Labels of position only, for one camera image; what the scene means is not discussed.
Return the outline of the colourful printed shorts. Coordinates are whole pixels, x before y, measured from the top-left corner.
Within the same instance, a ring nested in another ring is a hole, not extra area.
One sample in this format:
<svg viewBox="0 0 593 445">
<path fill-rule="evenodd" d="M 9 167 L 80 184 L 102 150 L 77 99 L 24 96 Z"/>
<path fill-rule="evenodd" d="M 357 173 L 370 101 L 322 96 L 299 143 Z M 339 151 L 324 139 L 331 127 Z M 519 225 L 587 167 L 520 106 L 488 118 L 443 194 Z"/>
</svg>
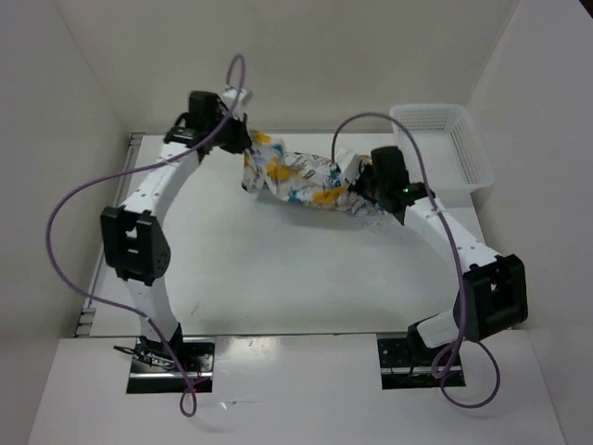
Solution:
<svg viewBox="0 0 593 445">
<path fill-rule="evenodd" d="M 242 187 L 248 193 L 268 190 L 277 199 L 322 210 L 346 211 L 354 216 L 382 209 L 354 193 L 343 183 L 334 159 L 289 151 L 284 140 L 252 131 L 252 147 L 244 152 Z M 372 164 L 367 155 L 360 171 Z"/>
</svg>

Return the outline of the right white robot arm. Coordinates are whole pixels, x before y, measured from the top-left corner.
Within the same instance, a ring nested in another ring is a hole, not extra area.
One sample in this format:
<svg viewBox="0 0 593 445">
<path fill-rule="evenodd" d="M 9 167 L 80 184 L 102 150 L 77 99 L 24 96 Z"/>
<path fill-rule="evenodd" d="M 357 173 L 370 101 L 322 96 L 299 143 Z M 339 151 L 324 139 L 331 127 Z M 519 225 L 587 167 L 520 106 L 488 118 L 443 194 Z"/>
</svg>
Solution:
<svg viewBox="0 0 593 445">
<path fill-rule="evenodd" d="M 524 263 L 483 244 L 424 183 L 413 183 L 398 147 L 374 149 L 349 189 L 393 215 L 461 274 L 452 309 L 409 326 L 406 351 L 413 362 L 429 363 L 439 348 L 457 340 L 461 326 L 464 338 L 476 343 L 527 319 Z"/>
</svg>

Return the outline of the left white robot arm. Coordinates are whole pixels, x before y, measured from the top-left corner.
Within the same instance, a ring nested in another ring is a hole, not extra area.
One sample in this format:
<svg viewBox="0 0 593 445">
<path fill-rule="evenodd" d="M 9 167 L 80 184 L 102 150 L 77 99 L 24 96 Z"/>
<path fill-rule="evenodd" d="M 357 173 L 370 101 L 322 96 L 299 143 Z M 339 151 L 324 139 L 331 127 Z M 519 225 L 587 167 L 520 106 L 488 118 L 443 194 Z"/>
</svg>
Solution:
<svg viewBox="0 0 593 445">
<path fill-rule="evenodd" d="M 228 86 L 221 95 L 194 91 L 188 109 L 164 136 L 158 167 L 119 206 L 106 207 L 100 222 L 107 265 L 126 285 L 140 312 L 143 353 L 171 371 L 185 357 L 183 331 L 170 307 L 164 275 L 171 260 L 162 224 L 173 200 L 210 150 L 241 154 L 251 146 L 242 108 L 251 98 Z"/>
</svg>

